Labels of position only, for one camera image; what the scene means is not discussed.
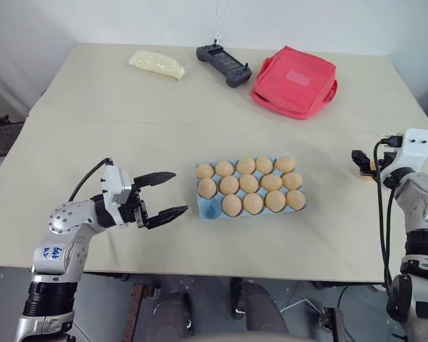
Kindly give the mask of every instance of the egg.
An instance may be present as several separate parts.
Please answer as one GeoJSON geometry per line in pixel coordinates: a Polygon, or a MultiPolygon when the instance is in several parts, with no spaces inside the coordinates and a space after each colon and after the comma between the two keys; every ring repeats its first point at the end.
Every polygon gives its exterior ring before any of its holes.
{"type": "Polygon", "coordinates": [[[222,201],[222,211],[230,216],[235,217],[241,212],[241,200],[236,195],[227,195],[222,201]]]}
{"type": "Polygon", "coordinates": [[[272,162],[269,158],[260,157],[255,161],[255,168],[261,173],[267,175],[272,171],[272,162]]]}
{"type": "Polygon", "coordinates": [[[242,191],[250,194],[258,190],[258,181],[252,175],[242,175],[240,178],[240,188],[242,191]]]}
{"type": "Polygon", "coordinates": [[[279,190],[282,187],[282,180],[278,175],[266,175],[262,177],[260,185],[268,191],[279,190]]]}
{"type": "Polygon", "coordinates": [[[241,175],[250,175],[255,171],[255,162],[252,158],[241,159],[236,165],[236,170],[241,175]]]}
{"type": "Polygon", "coordinates": [[[302,184],[302,177],[299,173],[291,172],[282,176],[282,185],[289,190],[296,190],[302,184]]]}
{"type": "Polygon", "coordinates": [[[227,176],[220,181],[219,189],[224,195],[232,195],[238,191],[239,187],[239,182],[235,177],[227,176]]]}
{"type": "Polygon", "coordinates": [[[244,209],[252,215],[262,211],[263,199],[259,194],[247,194],[243,200],[244,209]]]}
{"type": "Polygon", "coordinates": [[[301,191],[291,190],[285,195],[285,204],[294,210],[301,210],[306,204],[306,196],[301,191]]]}
{"type": "Polygon", "coordinates": [[[198,194],[209,200],[210,198],[213,198],[215,193],[217,192],[217,186],[215,185],[215,182],[210,178],[203,178],[198,183],[198,194]]]}
{"type": "Polygon", "coordinates": [[[218,162],[215,166],[215,173],[221,177],[231,176],[234,173],[233,165],[231,162],[218,162]]]}
{"type": "Polygon", "coordinates": [[[285,196],[281,191],[271,191],[265,197],[265,206],[272,212],[280,212],[285,206],[285,196]]]}
{"type": "Polygon", "coordinates": [[[288,156],[280,157],[274,163],[274,167],[284,173],[292,172],[295,169],[295,166],[295,160],[288,156]]]}
{"type": "Polygon", "coordinates": [[[199,164],[196,169],[197,178],[200,180],[203,178],[211,178],[214,175],[214,169],[209,164],[199,164]]]}

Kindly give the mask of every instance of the bag handle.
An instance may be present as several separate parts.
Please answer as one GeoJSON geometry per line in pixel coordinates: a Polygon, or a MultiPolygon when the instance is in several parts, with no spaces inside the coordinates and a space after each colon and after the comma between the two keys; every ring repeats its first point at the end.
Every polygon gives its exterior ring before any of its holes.
{"type": "Polygon", "coordinates": [[[334,98],[334,96],[336,95],[336,91],[337,91],[337,81],[335,80],[335,82],[333,82],[333,85],[332,85],[330,91],[328,92],[327,96],[325,97],[324,101],[330,102],[334,98]]]}

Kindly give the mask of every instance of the egg carton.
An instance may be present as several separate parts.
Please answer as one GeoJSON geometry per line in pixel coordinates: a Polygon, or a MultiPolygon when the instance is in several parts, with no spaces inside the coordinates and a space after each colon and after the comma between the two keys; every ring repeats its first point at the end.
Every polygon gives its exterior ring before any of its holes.
{"type": "MultiPolygon", "coordinates": [[[[273,169],[272,172],[269,173],[269,175],[274,174],[277,175],[279,177],[282,177],[282,175],[284,175],[284,172],[276,169],[274,167],[274,163],[277,159],[277,157],[275,156],[268,156],[268,158],[271,160],[272,165],[273,165],[273,169]]],[[[233,165],[233,167],[235,168],[235,173],[233,173],[233,177],[235,177],[237,180],[240,179],[240,177],[242,176],[238,171],[236,171],[236,165],[239,162],[239,159],[234,159],[234,160],[228,160],[229,162],[231,162],[231,164],[233,165]]],[[[215,166],[217,165],[218,162],[208,162],[207,164],[209,164],[214,170],[215,170],[215,166]]],[[[206,199],[204,197],[201,197],[198,193],[197,193],[197,203],[198,203],[198,212],[199,212],[199,217],[201,219],[207,219],[207,220],[212,220],[212,219],[235,219],[236,217],[241,217],[241,216],[260,216],[260,215],[265,215],[265,214],[279,214],[281,212],[296,212],[297,210],[292,209],[291,207],[288,207],[287,205],[284,206],[284,209],[282,209],[280,212],[273,212],[272,210],[269,210],[266,206],[265,206],[265,197],[266,194],[269,192],[268,190],[266,190],[264,187],[260,186],[260,180],[263,176],[265,176],[265,174],[263,172],[260,172],[258,170],[255,170],[252,175],[257,179],[258,184],[259,184],[259,188],[258,190],[255,192],[257,194],[259,194],[262,199],[263,199],[263,208],[262,211],[259,212],[258,214],[252,215],[251,213],[249,213],[246,209],[242,209],[241,212],[235,216],[235,217],[231,217],[226,215],[223,211],[222,211],[222,201],[225,198],[225,195],[220,192],[219,190],[219,185],[220,185],[220,181],[222,180],[223,177],[221,177],[218,174],[214,174],[211,179],[215,182],[216,187],[217,187],[217,193],[215,194],[215,196],[213,198],[210,199],[206,199]]],[[[198,188],[198,183],[201,180],[196,178],[196,183],[197,183],[197,188],[198,188]]],[[[301,191],[305,196],[306,196],[306,191],[303,185],[301,185],[297,190],[301,191]]],[[[289,189],[287,189],[286,187],[282,186],[279,191],[281,191],[281,193],[283,193],[284,195],[286,195],[289,192],[289,189]]],[[[244,197],[247,195],[246,192],[242,191],[241,189],[239,189],[236,193],[236,196],[238,196],[241,200],[241,203],[243,203],[244,197]]],[[[301,212],[303,210],[305,210],[307,208],[307,203],[305,204],[305,206],[298,210],[298,212],[301,212]]]]}

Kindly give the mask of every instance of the game controller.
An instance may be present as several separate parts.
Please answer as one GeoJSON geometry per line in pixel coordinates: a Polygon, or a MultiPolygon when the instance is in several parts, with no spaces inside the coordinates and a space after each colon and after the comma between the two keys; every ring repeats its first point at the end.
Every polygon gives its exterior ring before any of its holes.
{"type": "Polygon", "coordinates": [[[246,82],[252,75],[248,63],[243,65],[233,58],[223,47],[214,41],[212,45],[197,48],[197,58],[202,62],[209,62],[214,68],[227,78],[227,84],[231,88],[238,87],[246,82]]]}

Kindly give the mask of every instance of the table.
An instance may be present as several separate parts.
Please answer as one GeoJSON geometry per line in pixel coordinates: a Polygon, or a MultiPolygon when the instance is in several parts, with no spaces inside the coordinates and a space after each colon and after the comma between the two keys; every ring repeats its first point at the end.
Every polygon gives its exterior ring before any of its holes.
{"type": "MultiPolygon", "coordinates": [[[[272,54],[232,52],[255,72],[272,54]]],[[[190,209],[152,231],[131,224],[95,236],[88,271],[381,281],[375,184],[358,175],[350,152],[370,154],[383,135],[428,128],[428,119],[387,57],[320,56],[338,66],[339,92],[319,115],[297,121],[253,104],[253,79],[227,87],[220,74],[196,61],[193,48],[78,45],[0,168],[0,265],[30,266],[49,212],[97,161],[111,156],[132,177],[178,174],[144,189],[151,214],[176,205],[190,209]],[[141,48],[178,59],[187,75],[173,81],[127,66],[141,48]],[[308,210],[198,218],[196,163],[288,153],[304,177],[308,210]]],[[[99,193],[100,175],[78,199],[99,193]]],[[[403,223],[395,209],[392,272],[404,255],[403,223]]]]}

